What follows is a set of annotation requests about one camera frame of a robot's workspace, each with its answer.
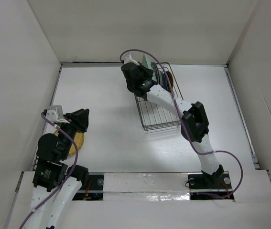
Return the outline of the light green rectangular tray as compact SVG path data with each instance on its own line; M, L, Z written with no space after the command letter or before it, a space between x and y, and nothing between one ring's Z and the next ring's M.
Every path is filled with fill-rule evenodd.
M151 67L151 59L148 55L146 54L143 54L142 56L142 65L150 70L152 70L152 67Z

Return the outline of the yellow woven round plate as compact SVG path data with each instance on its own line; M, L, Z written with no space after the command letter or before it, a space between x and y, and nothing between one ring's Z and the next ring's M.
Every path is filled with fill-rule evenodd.
M76 143L76 146L79 150L83 146L84 141L85 141L84 133L76 132L76 134L74 136L74 142ZM70 146L71 146L67 157L71 157L76 153L76 148L75 148L74 144L68 138L67 138L67 143L70 144Z

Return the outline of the blue floral white plate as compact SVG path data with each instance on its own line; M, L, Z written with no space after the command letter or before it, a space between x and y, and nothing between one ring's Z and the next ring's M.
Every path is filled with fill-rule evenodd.
M151 67L153 70L152 80L155 81L157 84L159 84L160 83L160 75L159 75L159 69L158 69L156 63L151 62Z

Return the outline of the grey reindeer plate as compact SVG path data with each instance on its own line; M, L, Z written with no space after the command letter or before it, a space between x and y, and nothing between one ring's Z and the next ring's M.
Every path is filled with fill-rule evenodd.
M159 85L163 88L166 89L166 78L161 70L159 70Z

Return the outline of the dark blue leaf dish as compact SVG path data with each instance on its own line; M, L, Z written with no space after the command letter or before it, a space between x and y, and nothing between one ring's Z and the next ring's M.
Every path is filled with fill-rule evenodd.
M162 87L166 90L166 91L170 91L170 89L168 88L168 82L167 82L167 79L166 79L166 76L164 73L162 73Z

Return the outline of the yellow patterned round plate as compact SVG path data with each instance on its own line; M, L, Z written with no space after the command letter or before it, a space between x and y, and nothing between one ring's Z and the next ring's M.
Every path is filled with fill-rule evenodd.
M173 83L173 75L171 74L170 71L166 71L166 74L168 76L168 80L166 82L166 84L167 84L167 91L171 92L171 90L173 88L173 85L174 85L174 83Z

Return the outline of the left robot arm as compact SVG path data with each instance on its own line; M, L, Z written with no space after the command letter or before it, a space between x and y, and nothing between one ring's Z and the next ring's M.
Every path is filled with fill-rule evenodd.
M76 143L76 135L84 141L89 109L64 114L60 105L54 105L41 117L56 132L38 140L30 213L21 229L57 229L76 192L89 183L88 169L77 164L82 144Z

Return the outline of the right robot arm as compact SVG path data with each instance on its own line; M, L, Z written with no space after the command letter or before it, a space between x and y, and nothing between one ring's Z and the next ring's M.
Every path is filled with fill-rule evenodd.
M209 139L209 121L202 103L190 103L173 93L168 72L164 72L167 89L153 80L154 70L141 63L128 62L121 71L126 79L127 89L136 96L154 103L176 115L181 122L181 135L189 141L201 163L202 182L206 189L220 183L224 174Z

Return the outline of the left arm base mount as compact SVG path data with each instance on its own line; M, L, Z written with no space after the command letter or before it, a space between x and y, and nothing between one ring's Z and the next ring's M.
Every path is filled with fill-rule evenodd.
M103 200L104 173L90 173L88 182L73 197L74 201Z

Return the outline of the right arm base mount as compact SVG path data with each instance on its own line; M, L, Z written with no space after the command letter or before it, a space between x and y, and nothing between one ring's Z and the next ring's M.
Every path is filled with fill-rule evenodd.
M208 185L200 173L188 174L185 186L189 188L190 200L234 200L228 173L224 173L215 184Z

